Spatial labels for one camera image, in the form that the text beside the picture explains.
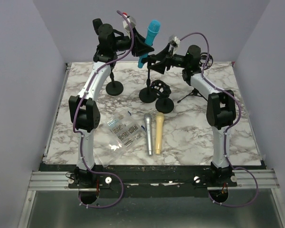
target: yellow microphone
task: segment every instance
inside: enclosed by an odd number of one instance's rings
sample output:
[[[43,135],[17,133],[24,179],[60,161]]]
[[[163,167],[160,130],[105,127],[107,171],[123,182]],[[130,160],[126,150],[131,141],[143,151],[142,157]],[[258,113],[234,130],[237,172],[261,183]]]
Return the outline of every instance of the yellow microphone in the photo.
[[[165,117],[163,113],[157,113],[156,121],[156,140],[155,140],[155,154],[161,154],[162,151],[162,123]]]

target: clear plastic case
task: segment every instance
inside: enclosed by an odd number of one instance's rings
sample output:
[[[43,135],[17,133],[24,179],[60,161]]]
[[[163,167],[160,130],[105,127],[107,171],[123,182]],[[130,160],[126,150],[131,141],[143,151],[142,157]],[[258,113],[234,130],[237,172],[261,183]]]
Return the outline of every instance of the clear plastic case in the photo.
[[[122,110],[95,130],[94,155],[107,167],[144,137],[145,132],[141,126],[129,112]]]

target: blue microphone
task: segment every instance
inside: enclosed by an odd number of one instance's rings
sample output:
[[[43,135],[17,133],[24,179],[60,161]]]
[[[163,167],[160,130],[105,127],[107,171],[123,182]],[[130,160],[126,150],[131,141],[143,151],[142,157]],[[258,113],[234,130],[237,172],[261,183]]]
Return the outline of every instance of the blue microphone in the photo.
[[[151,21],[150,25],[148,26],[147,37],[146,37],[146,40],[144,41],[144,43],[149,45],[149,46],[152,46],[154,38],[159,33],[160,28],[161,28],[161,23],[159,21],[157,21],[157,20]],[[148,53],[139,57],[138,68],[143,67],[144,63],[142,63],[142,59],[146,58],[147,56],[148,56]]]

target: white wall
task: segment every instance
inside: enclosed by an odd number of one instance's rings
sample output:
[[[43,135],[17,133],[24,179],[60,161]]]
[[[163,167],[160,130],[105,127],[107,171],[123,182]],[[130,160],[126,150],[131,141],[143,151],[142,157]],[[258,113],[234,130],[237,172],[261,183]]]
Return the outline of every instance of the white wall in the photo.
[[[17,227],[65,68],[32,0],[0,0],[0,228]]]
[[[241,51],[235,74],[265,162],[285,200],[285,0],[271,0]]]
[[[138,31],[145,36],[152,19],[161,22],[155,38],[155,53],[168,43],[170,35],[183,37],[202,32],[210,42],[216,61],[235,61],[269,0],[34,0],[61,55],[68,62],[91,61],[98,45],[92,20],[124,31],[116,10],[134,16]],[[187,38],[179,54],[197,44],[206,51],[202,37]],[[129,55],[125,60],[138,60]]]

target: marble tabletop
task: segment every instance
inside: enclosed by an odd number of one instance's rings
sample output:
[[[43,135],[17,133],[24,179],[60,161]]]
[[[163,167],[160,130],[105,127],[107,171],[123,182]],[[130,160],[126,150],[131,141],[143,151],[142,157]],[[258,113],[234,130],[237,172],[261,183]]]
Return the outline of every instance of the marble tabletop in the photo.
[[[68,99],[76,96],[88,79],[93,63],[73,63],[66,83],[52,140],[48,150],[47,164],[76,164],[78,156],[77,136],[72,131]],[[145,87],[147,78],[146,66],[137,68],[137,62],[118,62],[113,70],[115,79],[122,82],[124,91],[121,95],[109,96],[105,91],[105,82],[97,100],[101,114],[101,122],[122,109],[130,111],[132,117],[143,125],[145,113],[157,113],[155,102],[145,104],[140,101],[139,91]],[[205,71],[205,75],[217,86],[232,89],[235,97],[242,104],[242,118],[231,129],[230,160],[234,165],[260,165],[260,157],[253,139],[247,113],[237,86],[231,63],[214,63]],[[213,155],[212,129],[206,120],[207,102],[200,98],[189,96],[182,102],[178,100],[192,91],[181,76],[180,68],[171,68],[164,75],[151,72],[151,81],[160,79],[171,88],[170,98],[174,101],[174,110],[165,114],[162,153],[148,156],[145,139],[137,143],[131,150],[125,152],[111,164],[119,165],[209,165]],[[155,125],[152,125],[153,136]],[[100,150],[95,141],[94,151]]]

